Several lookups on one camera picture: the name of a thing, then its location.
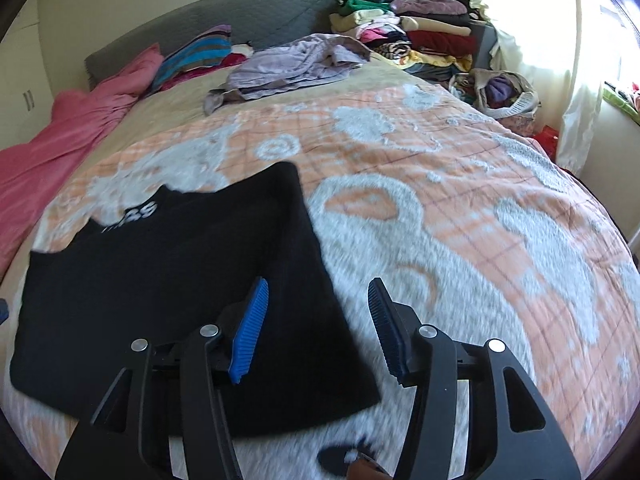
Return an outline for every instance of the blue striped pillow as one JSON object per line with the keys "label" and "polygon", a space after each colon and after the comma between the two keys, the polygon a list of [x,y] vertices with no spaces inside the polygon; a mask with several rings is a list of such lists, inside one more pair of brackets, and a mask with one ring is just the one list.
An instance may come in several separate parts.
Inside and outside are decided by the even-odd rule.
{"label": "blue striped pillow", "polygon": [[231,54],[231,26],[219,25],[197,35],[169,54],[156,73],[148,94],[157,92],[169,79],[194,68],[217,66]]}

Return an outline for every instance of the purple garment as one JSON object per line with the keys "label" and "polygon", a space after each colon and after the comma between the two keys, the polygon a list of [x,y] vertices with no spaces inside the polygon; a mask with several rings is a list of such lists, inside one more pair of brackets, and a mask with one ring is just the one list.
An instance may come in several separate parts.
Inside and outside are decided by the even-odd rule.
{"label": "purple garment", "polygon": [[509,79],[503,75],[489,79],[484,91],[486,100],[492,108],[495,105],[502,104],[515,94],[515,88],[509,82]]}
{"label": "purple garment", "polygon": [[249,101],[340,81],[369,57],[370,50],[359,41],[334,34],[312,34],[261,50],[229,74],[223,88],[209,92],[205,113],[227,101]]}
{"label": "purple garment", "polygon": [[456,0],[394,0],[391,10],[401,12],[420,12],[421,14],[466,14],[465,4]]}

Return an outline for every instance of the green cloth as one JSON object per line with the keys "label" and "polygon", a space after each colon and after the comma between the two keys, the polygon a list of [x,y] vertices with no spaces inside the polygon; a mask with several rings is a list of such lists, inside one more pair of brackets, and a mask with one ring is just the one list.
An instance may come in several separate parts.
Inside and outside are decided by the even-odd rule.
{"label": "green cloth", "polygon": [[341,16],[349,16],[356,10],[382,9],[391,10],[389,4],[376,4],[374,2],[366,2],[365,0],[347,0],[340,9],[338,14]]}
{"label": "green cloth", "polygon": [[602,98],[609,103],[611,106],[615,106],[623,113],[627,114],[631,117],[637,124],[640,124],[640,114],[636,111],[635,108],[632,107],[626,100],[620,97],[617,93],[615,93],[608,86],[604,87],[604,91],[602,93]]}

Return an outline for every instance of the quilted headboard cover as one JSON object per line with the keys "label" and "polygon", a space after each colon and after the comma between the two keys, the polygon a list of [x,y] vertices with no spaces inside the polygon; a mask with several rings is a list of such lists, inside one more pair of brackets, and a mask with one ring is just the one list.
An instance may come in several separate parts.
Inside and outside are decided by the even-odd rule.
{"label": "quilted headboard cover", "polygon": [[235,44],[256,50],[330,32],[329,14],[339,0],[200,0],[172,10],[112,41],[84,60],[91,88],[122,69],[146,47],[164,55],[215,25],[231,25]]}

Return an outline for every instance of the silver bolt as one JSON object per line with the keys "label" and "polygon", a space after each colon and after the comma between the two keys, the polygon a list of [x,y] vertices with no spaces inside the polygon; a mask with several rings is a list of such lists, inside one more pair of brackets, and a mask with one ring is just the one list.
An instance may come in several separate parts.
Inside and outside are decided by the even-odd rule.
{"label": "silver bolt", "polygon": [[146,341],[146,339],[142,339],[142,338],[136,339],[133,343],[131,343],[131,349],[134,352],[142,352],[148,346],[149,346],[149,343]]}
{"label": "silver bolt", "polygon": [[213,337],[218,335],[218,327],[215,325],[205,325],[200,329],[200,335],[203,337]]}
{"label": "silver bolt", "polygon": [[505,345],[499,339],[491,339],[491,341],[489,341],[489,348],[494,352],[498,352],[499,354],[500,352],[504,352],[506,350],[507,345]]}
{"label": "silver bolt", "polygon": [[432,337],[436,337],[438,335],[438,330],[436,327],[431,325],[422,325],[418,329],[418,333],[427,339],[431,339]]}

